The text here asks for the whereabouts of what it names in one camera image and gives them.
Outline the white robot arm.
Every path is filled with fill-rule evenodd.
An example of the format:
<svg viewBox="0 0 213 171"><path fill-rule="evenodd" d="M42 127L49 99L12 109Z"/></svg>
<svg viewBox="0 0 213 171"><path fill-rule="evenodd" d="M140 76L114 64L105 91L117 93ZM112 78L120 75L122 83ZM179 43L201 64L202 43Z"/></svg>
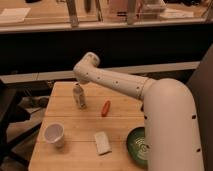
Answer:
<svg viewBox="0 0 213 171"><path fill-rule="evenodd" d="M94 82L143 102L148 171L205 171L195 101L171 78L152 79L100 69L86 53L74 66L76 79Z"/></svg>

